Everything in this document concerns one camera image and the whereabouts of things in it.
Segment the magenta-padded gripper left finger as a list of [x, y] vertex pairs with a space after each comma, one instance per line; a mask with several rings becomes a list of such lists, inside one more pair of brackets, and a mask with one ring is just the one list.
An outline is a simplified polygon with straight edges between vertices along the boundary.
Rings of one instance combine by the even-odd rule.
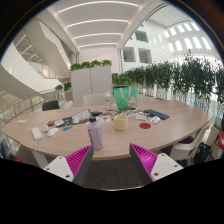
[[93, 146], [88, 145], [67, 157], [56, 157], [44, 170], [81, 186], [93, 155]]

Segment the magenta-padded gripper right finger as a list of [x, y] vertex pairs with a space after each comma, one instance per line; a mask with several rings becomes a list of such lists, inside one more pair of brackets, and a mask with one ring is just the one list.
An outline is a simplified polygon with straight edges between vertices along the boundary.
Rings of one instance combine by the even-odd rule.
[[129, 154], [144, 185], [182, 169], [182, 166], [167, 154], [161, 153], [157, 155], [133, 143], [130, 144]]

